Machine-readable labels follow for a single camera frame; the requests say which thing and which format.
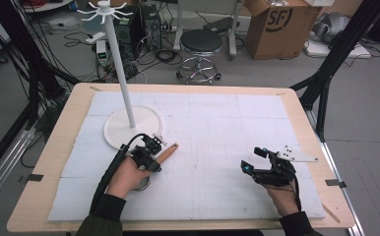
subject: caster wheel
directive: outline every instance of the caster wheel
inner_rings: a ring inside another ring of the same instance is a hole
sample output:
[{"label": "caster wheel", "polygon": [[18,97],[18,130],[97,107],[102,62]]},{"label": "caster wheel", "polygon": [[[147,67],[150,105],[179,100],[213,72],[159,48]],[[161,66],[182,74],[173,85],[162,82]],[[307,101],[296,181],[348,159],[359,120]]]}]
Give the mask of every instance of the caster wheel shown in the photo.
[{"label": "caster wheel", "polygon": [[221,77],[222,77],[222,75],[221,75],[221,73],[216,73],[215,74],[215,80],[220,80],[221,79]]}]

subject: hand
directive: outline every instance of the hand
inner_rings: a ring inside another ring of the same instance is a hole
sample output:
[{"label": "hand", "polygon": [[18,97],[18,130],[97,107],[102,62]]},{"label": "hand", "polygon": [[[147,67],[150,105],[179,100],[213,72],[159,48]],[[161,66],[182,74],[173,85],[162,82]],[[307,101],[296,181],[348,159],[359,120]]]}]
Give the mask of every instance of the hand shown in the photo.
[{"label": "hand", "polygon": [[138,169],[132,157],[128,156],[111,178],[106,193],[125,199],[129,191],[137,187],[141,180],[150,176],[150,174],[151,171],[149,170]]},{"label": "hand", "polygon": [[267,190],[268,195],[273,200],[273,203],[277,208],[277,213],[280,216],[287,216],[298,212],[297,204],[295,202],[295,192],[292,190],[291,185],[281,187],[263,185],[263,187]]}]

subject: brown object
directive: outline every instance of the brown object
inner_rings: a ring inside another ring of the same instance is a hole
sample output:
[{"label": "brown object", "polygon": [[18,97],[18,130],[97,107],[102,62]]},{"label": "brown object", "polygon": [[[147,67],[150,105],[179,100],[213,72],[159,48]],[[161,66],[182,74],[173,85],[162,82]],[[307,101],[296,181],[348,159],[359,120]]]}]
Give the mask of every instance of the brown object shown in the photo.
[{"label": "brown object", "polygon": [[302,50],[322,8],[303,0],[286,2],[278,7],[267,0],[245,0],[252,14],[245,46],[252,59],[291,58]]},{"label": "brown object", "polygon": [[361,3],[362,0],[336,0],[331,7],[324,7],[322,13],[339,12],[346,17],[352,17]]},{"label": "brown object", "polygon": [[176,150],[178,149],[178,144],[173,144],[169,148],[167,148],[158,158],[158,164],[162,164],[165,162]]}]

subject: computer tower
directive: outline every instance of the computer tower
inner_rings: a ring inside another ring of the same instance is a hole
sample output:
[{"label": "computer tower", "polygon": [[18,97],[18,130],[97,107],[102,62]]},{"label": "computer tower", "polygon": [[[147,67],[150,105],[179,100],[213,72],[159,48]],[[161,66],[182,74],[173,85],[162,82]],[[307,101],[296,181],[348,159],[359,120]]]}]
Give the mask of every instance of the computer tower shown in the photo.
[{"label": "computer tower", "polygon": [[150,51],[161,49],[161,18],[156,5],[145,5],[141,8],[144,19],[147,48]]},{"label": "computer tower", "polygon": [[138,50],[135,44],[119,44],[119,52],[122,61],[135,61],[138,58]]},{"label": "computer tower", "polygon": [[120,44],[138,44],[145,37],[141,12],[137,6],[125,6],[120,10],[123,13],[132,13],[129,16],[117,14],[120,18],[113,19],[114,31]]}]

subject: white pole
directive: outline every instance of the white pole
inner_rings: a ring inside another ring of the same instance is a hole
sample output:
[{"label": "white pole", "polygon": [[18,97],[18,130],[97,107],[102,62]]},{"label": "white pole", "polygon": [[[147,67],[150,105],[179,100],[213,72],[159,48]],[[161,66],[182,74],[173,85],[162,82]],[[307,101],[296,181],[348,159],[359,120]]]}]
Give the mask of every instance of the white pole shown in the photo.
[{"label": "white pole", "polygon": [[126,112],[128,113],[129,124],[131,128],[135,128],[135,118],[132,111],[131,100],[129,99],[128,86],[126,85],[125,72],[123,71],[122,59],[120,57],[119,45],[117,44],[116,34],[113,27],[113,19],[110,15],[106,17],[104,21],[104,27],[106,28],[107,38],[109,40],[110,51],[112,53],[114,66],[116,68],[117,78],[119,80],[120,88],[122,89],[123,100],[125,102]]}]

